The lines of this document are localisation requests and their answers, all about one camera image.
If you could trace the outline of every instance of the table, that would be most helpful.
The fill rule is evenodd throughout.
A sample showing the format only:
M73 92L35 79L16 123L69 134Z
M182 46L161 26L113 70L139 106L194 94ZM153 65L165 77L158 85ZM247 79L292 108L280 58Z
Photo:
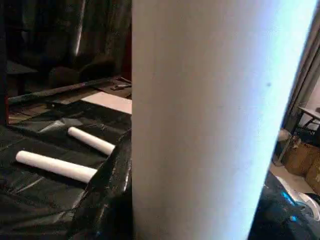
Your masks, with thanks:
M36 74L38 73L37 70L18 64L14 61L8 60L6 62L6 74L8 76L13 76L17 79L17 90L18 95L24 95L26 92L25 89L25 77L29 74Z

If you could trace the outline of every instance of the wall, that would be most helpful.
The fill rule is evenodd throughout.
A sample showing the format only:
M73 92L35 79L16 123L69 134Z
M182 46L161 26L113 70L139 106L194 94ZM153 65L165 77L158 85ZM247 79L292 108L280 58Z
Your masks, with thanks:
M316 110L316 108L320 108L320 77L318 78L314 89L311 93L311 96L309 98L309 101L307 102L306 106L307 109ZM301 118L301 121L299 123L300 126L306 124L307 121L311 119L310 116L304 114ZM310 129L316 130L318 125L317 124L310 124L308 126Z

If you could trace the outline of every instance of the floor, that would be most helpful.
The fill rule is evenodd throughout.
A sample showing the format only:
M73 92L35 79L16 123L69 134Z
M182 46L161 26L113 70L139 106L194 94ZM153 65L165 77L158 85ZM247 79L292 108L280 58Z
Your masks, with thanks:
M19 123L29 118L35 117L47 111L51 108L48 107L47 102L58 103L58 104L70 104L83 99L87 96L106 92L115 96L126 98L131 95L132 89L125 88L122 90L112 90L111 88L116 84L123 84L122 81L114 80L112 82L106 82L95 86L85 87L69 92L64 92L51 97L46 97L37 101L37 103L25 103L14 106L9 106L9 124Z
M291 188L301 193L314 193L312 188L306 183L305 179L301 176L296 176L289 173L284 166L275 166L270 164L269 170L278 177L284 179Z

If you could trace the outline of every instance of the curtain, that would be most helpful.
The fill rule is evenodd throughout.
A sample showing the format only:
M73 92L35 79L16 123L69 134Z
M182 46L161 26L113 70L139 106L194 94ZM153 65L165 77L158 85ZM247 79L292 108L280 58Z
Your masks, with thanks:
M320 5L318 3L310 32L295 76L283 127L292 131L298 121L299 107L305 107L320 76Z

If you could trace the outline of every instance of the white cardboard tube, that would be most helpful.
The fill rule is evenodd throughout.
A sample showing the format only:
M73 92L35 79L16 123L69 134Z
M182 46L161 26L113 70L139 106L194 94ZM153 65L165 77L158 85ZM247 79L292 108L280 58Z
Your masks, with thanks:
M115 145L86 133L74 126L68 129L68 134L107 155L110 155L115 148Z
M97 172L96 169L91 167L81 166L28 151L19 151L15 159L19 163L59 174L86 184Z
M137 240L247 239L316 0L135 0Z

